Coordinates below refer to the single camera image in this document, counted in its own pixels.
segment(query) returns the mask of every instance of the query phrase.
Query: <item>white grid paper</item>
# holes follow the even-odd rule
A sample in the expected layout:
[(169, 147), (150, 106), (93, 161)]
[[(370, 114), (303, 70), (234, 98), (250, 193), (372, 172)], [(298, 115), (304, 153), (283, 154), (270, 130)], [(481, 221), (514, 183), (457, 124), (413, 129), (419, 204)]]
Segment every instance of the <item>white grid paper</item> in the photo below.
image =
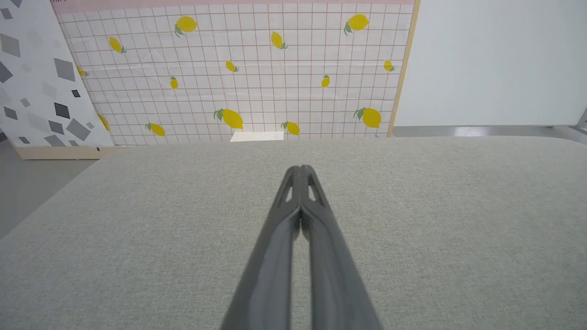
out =
[[(139, 8), (58, 16), (96, 111), (117, 145), (229, 141), (235, 129), (215, 110), (238, 112), (245, 132), (283, 130), (287, 139), (384, 136), (402, 69), (413, 5), (255, 4)], [(345, 36), (355, 14), (368, 26)], [(181, 16), (198, 22), (177, 38)], [(271, 44), (279, 33), (288, 48)], [(127, 49), (110, 48), (114, 37)], [(225, 61), (239, 67), (232, 73)], [(383, 69), (391, 60), (396, 69)], [(321, 87), (324, 74), (330, 85)], [(170, 76), (178, 80), (172, 89)], [(371, 107), (378, 129), (353, 118)], [(160, 124), (166, 136), (145, 128)]]

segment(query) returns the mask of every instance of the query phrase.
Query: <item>green leaf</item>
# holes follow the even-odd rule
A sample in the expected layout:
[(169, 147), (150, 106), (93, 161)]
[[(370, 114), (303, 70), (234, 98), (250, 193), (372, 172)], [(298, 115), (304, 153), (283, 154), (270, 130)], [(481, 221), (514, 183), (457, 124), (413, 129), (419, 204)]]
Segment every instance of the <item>green leaf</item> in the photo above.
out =
[(363, 113), (365, 112), (365, 108), (359, 109), (357, 111), (355, 111), (355, 113), (357, 114), (357, 118), (360, 120), (361, 117), (363, 117)]
[(178, 38), (180, 38), (180, 35), (183, 35), (183, 32), (181, 31), (181, 29), (177, 26), (176, 24), (176, 30), (174, 31), (176, 33), (176, 36)]
[(348, 22), (345, 25), (345, 35), (348, 35), (348, 34), (346, 34), (347, 32), (353, 33), (353, 31), (350, 29), (350, 26), (349, 26), (349, 23)]

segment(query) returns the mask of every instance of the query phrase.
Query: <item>gray floor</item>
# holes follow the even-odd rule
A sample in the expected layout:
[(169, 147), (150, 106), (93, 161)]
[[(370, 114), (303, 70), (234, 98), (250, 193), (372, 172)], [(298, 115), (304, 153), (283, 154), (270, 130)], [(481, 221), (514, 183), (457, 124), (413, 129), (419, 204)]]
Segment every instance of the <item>gray floor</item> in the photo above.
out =
[(95, 160), (27, 160), (0, 142), (0, 238)]
[[(316, 169), (383, 329), (586, 329), (587, 146), (527, 136), (122, 151), (0, 240), (0, 329), (220, 329), (285, 169), (304, 163)], [(288, 250), (273, 240), (286, 235), (282, 225), (268, 230), (276, 249), (259, 251), (267, 263), (249, 274), (268, 278), (270, 259)], [(307, 330), (312, 317), (302, 236), (286, 270), (292, 330)], [(319, 300), (352, 299), (356, 288), (340, 286), (348, 274), (322, 274), (331, 285)], [(245, 291), (259, 285), (245, 294), (249, 304), (237, 301), (234, 319), (244, 321), (225, 328), (284, 328), (248, 313), (278, 313), (258, 302), (286, 288), (280, 278), (242, 282)], [(331, 328), (359, 328), (341, 321), (347, 306), (328, 306)]]
[[(394, 127), (396, 137), (551, 136), (587, 144), (587, 134), (568, 127)], [(21, 160), (0, 142), (0, 238), (70, 182), (94, 160)]]

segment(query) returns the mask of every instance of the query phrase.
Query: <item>white wall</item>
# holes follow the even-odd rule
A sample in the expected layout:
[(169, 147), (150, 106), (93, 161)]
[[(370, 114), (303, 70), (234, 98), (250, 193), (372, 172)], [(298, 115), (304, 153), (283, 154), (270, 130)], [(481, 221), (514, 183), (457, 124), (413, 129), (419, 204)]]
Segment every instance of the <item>white wall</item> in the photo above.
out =
[(571, 125), (587, 1), (421, 0), (396, 126)]

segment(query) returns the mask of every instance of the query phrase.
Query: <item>lemon print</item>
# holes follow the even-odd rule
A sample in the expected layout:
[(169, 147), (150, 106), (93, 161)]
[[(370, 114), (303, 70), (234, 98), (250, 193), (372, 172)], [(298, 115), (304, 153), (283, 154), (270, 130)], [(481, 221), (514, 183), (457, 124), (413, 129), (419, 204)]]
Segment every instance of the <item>lemon print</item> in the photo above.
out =
[(385, 63), (383, 64), (383, 68), (389, 72), (394, 71), (396, 69), (396, 67), (392, 65), (392, 62), (390, 60), (385, 61)]
[(176, 36), (180, 38), (180, 35), (184, 35), (184, 32), (192, 32), (198, 26), (198, 22), (194, 21), (189, 16), (182, 16), (176, 22)]
[(330, 84), (330, 77), (328, 75), (324, 75), (324, 79), (322, 79), (322, 88), (328, 87)]
[(299, 135), (299, 126), (294, 122), (285, 122), (281, 124), (281, 127), (288, 130), (289, 134)]
[(163, 127), (157, 124), (149, 123), (145, 125), (145, 128), (150, 131), (153, 131), (153, 133), (155, 133), (156, 135), (165, 136), (165, 130), (163, 129)]
[(116, 50), (118, 53), (126, 53), (126, 48), (122, 47), (120, 42), (116, 40), (116, 38), (110, 37), (110, 47), (112, 47), (112, 49)]
[(229, 60), (226, 61), (226, 68), (228, 69), (228, 71), (232, 71), (232, 72), (238, 71), (238, 67), (234, 66), (234, 64), (232, 64), (232, 62), (230, 62)]
[(79, 75), (80, 75), (80, 76), (82, 76), (82, 77), (87, 77), (87, 76), (89, 76), (89, 75), (90, 75), (89, 73), (85, 72), (85, 71), (82, 69), (82, 67), (81, 67), (81, 66), (78, 66), (78, 67), (77, 67), (77, 72), (78, 72), (78, 73), (79, 73)]
[(171, 88), (176, 89), (177, 88), (177, 85), (178, 85), (177, 84), (177, 79), (174, 76), (172, 76), (171, 77)]
[(273, 34), (271, 35), (271, 43), (273, 43), (273, 45), (279, 49), (286, 49), (287, 45), (284, 42), (284, 39), (281, 37), (281, 35), (275, 31), (273, 31)]
[(104, 127), (106, 128), (106, 130), (110, 130), (110, 124), (108, 124), (108, 120), (106, 120), (106, 118), (104, 118), (104, 116), (102, 116), (100, 114), (98, 114), (98, 117), (100, 117), (100, 120), (104, 124)]
[(221, 108), (220, 110), (216, 110), (214, 112), (214, 118), (218, 118), (218, 120), (224, 118), (224, 122), (233, 129), (243, 129), (241, 115), (230, 109)]
[(369, 20), (367, 16), (363, 14), (357, 14), (350, 18), (350, 20), (345, 25), (345, 35), (347, 32), (353, 33), (353, 31), (359, 31), (364, 29), (367, 24), (369, 24)]
[(371, 109), (369, 107), (362, 108), (355, 111), (353, 117), (355, 115), (359, 119), (363, 117), (363, 123), (365, 123), (365, 125), (367, 125), (368, 127), (379, 128), (379, 124), (381, 124), (381, 114), (375, 109)]

